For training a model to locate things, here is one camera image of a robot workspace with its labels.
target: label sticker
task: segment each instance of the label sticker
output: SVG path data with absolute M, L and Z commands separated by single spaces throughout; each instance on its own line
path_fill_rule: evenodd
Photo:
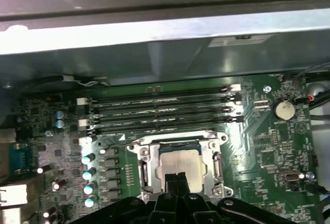
M 208 47 L 261 44 L 275 34 L 270 35 L 238 35 L 214 38 Z

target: cpu socket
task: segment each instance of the cpu socket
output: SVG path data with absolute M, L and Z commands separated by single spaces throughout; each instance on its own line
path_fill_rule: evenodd
M 145 136 L 126 148 L 137 154 L 142 191 L 163 192 L 165 174 L 185 172 L 190 192 L 224 198 L 234 194 L 222 173 L 220 145 L 227 141 L 225 133 L 202 130 Z

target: mounting screw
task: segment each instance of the mounting screw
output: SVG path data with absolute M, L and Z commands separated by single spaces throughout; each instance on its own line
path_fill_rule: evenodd
M 264 91 L 266 94 L 268 94 L 268 93 L 270 93 L 270 91 L 272 91 L 272 87 L 271 87 L 271 86 L 264 86 L 264 87 L 263 87 L 263 91 Z
M 142 157 L 141 160 L 144 161 L 144 162 L 148 162 L 149 161 L 149 157 Z
M 222 194 L 222 190 L 221 190 L 220 187 L 215 187 L 213 191 L 214 191 L 214 193 L 217 194 L 217 195 Z
M 217 144 L 215 142 L 210 142 L 209 147 L 210 149 L 216 148 Z
M 226 135 L 222 135 L 222 136 L 221 136 L 221 140 L 223 140 L 224 142 L 226 142 L 227 139 L 228 139 L 228 137 L 227 137 Z
M 190 194 L 189 198 L 191 200 L 196 200 L 198 198 L 198 195 L 196 195 L 196 194 Z
M 232 206 L 232 205 L 234 205 L 234 202 L 227 199 L 227 200 L 224 201 L 224 204 L 227 205 L 227 206 Z
M 149 154 L 149 150 L 147 148 L 141 148 L 140 149 L 140 155 L 141 156 L 147 156 Z

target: blue capacitor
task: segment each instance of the blue capacitor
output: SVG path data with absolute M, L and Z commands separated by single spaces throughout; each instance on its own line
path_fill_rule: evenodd
M 94 182 L 91 182 L 84 187 L 84 193 L 86 195 L 91 195 L 95 189 L 96 189 L 96 184 Z
M 65 118 L 67 114 L 64 111 L 57 111 L 55 112 L 55 118 L 57 119 L 62 119 Z
M 84 165 L 87 165 L 88 163 L 92 162 L 94 159 L 95 159 L 95 155 L 94 155 L 93 153 L 90 153 L 89 155 L 84 156 L 84 157 L 81 159 L 81 162 L 82 162 Z
M 90 180 L 95 173 L 96 173 L 96 169 L 93 167 L 93 168 L 88 169 L 87 171 L 85 171 L 82 174 L 82 178 L 85 179 L 85 180 Z
M 64 126 L 65 126 L 65 123 L 64 123 L 63 120 L 57 120 L 55 122 L 55 127 L 58 128 L 58 129 L 62 129 Z
M 96 202 L 96 197 L 94 195 L 92 195 L 85 200 L 85 206 L 88 208 L 91 208 L 91 207 L 93 207 L 95 202 Z

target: motherboard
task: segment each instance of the motherboard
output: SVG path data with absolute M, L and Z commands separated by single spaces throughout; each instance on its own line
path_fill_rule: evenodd
M 16 127 L 0 131 L 0 203 L 19 213 L 34 204 L 15 223 L 70 223 L 128 196 L 147 201 L 181 171 L 213 200 L 319 221 L 319 195 L 307 190 L 318 166 L 308 99 L 290 74 L 30 94 L 15 108 Z

